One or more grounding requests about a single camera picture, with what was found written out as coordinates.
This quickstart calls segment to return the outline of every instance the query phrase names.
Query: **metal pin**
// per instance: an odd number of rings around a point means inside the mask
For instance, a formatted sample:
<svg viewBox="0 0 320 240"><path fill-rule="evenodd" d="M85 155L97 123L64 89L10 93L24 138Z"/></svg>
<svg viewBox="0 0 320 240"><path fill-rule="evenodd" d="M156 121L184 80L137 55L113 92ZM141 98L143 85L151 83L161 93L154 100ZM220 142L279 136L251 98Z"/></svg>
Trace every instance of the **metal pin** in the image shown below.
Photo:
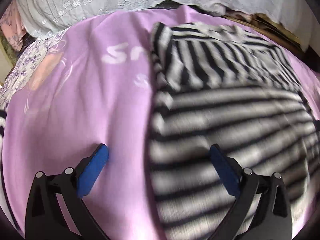
<svg viewBox="0 0 320 240"><path fill-rule="evenodd" d="M73 173L73 168L66 168L65 171L64 171L64 173L65 173L65 174L68 174L68 175L71 174L71 173Z"/></svg>
<svg viewBox="0 0 320 240"><path fill-rule="evenodd" d="M252 170L250 168L244 168L243 171L247 175L251 175L252 174Z"/></svg>
<svg viewBox="0 0 320 240"><path fill-rule="evenodd" d="M37 177L37 178L41 178L42 175L43 175L43 172L42 172L42 171L38 171L38 172L36 173L36 177Z"/></svg>
<svg viewBox="0 0 320 240"><path fill-rule="evenodd" d="M280 173L278 173L278 172L275 172L275 177L277 178L277 179L281 179L281 174Z"/></svg>

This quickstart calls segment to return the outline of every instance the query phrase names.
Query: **purple blanket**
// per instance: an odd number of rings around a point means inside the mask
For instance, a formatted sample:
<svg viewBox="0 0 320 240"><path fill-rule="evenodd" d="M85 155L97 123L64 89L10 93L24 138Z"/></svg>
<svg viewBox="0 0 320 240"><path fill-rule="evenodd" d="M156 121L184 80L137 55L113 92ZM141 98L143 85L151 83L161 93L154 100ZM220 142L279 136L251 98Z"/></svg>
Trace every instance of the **purple blanket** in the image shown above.
<svg viewBox="0 0 320 240"><path fill-rule="evenodd" d="M27 85L12 96L8 107L4 182L23 231L36 172L61 173L89 156L99 143L105 143L110 160L91 193L84 197L89 211L111 239L164 238L153 215L144 169L152 97L149 32L155 22L175 26L199 21L239 25L187 6L116 12L71 27L50 49ZM302 82L317 80L304 64L288 55ZM319 118L319 82L303 86ZM68 214L65 216L76 232Z"/></svg>

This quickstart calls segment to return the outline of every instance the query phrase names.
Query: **folded striped garment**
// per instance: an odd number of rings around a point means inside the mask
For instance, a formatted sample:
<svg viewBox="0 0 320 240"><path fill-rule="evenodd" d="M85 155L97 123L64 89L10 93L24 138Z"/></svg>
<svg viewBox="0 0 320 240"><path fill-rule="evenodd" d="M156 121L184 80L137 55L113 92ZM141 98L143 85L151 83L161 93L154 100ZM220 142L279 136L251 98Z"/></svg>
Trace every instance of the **folded striped garment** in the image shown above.
<svg viewBox="0 0 320 240"><path fill-rule="evenodd" d="M151 44L151 183L167 238L207 239L234 202L209 160L215 143L257 174L280 172L299 216L320 134L283 49L236 26L203 23L157 23Z"/></svg>

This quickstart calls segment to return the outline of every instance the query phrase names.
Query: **pink floral fabric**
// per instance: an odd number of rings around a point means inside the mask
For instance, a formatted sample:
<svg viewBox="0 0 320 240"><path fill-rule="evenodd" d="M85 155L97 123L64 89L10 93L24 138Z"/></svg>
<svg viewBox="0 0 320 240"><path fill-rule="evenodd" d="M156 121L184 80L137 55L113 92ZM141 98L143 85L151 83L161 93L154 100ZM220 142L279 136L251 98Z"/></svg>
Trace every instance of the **pink floral fabric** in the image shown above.
<svg viewBox="0 0 320 240"><path fill-rule="evenodd" d="M22 37L27 32L21 21L16 0L12 0L1 17L0 27L12 48L19 51L23 45Z"/></svg>

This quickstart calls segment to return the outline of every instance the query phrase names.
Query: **blue pad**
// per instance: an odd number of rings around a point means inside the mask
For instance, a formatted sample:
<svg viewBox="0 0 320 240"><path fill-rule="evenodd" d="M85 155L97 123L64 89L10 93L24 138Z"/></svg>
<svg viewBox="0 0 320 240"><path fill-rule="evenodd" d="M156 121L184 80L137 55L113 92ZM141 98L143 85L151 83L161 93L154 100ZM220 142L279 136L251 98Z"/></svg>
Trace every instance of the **blue pad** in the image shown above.
<svg viewBox="0 0 320 240"><path fill-rule="evenodd" d="M215 146L211 146L209 153L211 163L229 195L238 198L240 196L240 178L229 164L227 157Z"/></svg>
<svg viewBox="0 0 320 240"><path fill-rule="evenodd" d="M88 195L96 182L100 172L106 165L109 159L109 150L106 145L101 145L89 164L84 168L84 171L77 181L77 195L83 198Z"/></svg>

